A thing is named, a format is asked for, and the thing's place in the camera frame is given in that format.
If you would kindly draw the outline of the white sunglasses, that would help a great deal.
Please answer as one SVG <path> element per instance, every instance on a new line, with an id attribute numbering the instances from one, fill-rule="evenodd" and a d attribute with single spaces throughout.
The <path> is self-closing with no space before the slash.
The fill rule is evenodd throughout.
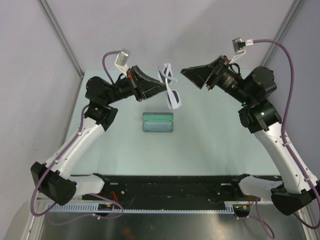
<path id="1" fill-rule="evenodd" d="M 168 107 L 172 110 L 178 109 L 182 105 L 182 100 L 178 91 L 170 86 L 172 82 L 178 82 L 178 79 L 173 76 L 172 65 L 165 63 L 163 69 L 157 67 L 157 77 L 166 86 L 165 96 Z"/>

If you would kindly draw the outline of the dark green glasses case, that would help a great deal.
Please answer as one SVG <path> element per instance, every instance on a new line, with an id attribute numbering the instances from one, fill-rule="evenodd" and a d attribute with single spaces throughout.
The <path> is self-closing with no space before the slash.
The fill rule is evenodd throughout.
<path id="1" fill-rule="evenodd" d="M 145 133 L 172 133 L 174 114 L 172 112 L 144 112 L 142 129 Z"/>

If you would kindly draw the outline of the light blue cleaning cloth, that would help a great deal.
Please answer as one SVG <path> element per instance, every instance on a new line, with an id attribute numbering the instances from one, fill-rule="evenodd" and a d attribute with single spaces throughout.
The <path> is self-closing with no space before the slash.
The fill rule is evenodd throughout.
<path id="1" fill-rule="evenodd" d="M 143 131 L 150 133 L 171 133 L 173 131 L 173 124 L 171 122 L 145 121 L 143 123 Z"/>

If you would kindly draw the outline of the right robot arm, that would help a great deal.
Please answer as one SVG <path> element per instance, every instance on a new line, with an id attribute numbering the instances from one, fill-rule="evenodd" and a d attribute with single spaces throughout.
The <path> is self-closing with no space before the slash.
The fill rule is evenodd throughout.
<path id="1" fill-rule="evenodd" d="M 316 199 L 320 181 L 300 160 L 299 164 L 308 176 L 303 175 L 291 156 L 297 151 L 290 146 L 288 135 L 281 133 L 282 118 L 268 100 L 277 88 L 273 71 L 258 66 L 242 78 L 233 66 L 225 55 L 221 55 L 209 64 L 183 68 L 180 73 L 199 89 L 219 87 L 240 102 L 241 125 L 263 145 L 280 173 L 280 181 L 244 173 L 232 180 L 231 196 L 237 201 L 248 195 L 269 200 L 282 214 L 292 215 Z"/>

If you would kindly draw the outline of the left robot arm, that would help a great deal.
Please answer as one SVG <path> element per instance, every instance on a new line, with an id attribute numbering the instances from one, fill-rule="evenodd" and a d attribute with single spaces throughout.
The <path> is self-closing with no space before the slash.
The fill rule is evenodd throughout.
<path id="1" fill-rule="evenodd" d="M 91 77 L 85 86 L 85 97 L 89 100 L 81 111 L 80 124 L 75 133 L 45 163 L 35 162 L 31 166 L 31 175 L 35 190 L 54 203 L 63 206 L 72 198 L 94 194 L 105 200 L 110 196 L 111 188 L 99 174 L 72 177 L 72 170 L 86 150 L 112 125 L 118 109 L 111 104 L 135 97 L 138 102 L 152 98 L 164 92 L 166 84 L 141 71 L 138 66 L 127 70 L 124 77 L 111 84 L 99 76 Z"/>

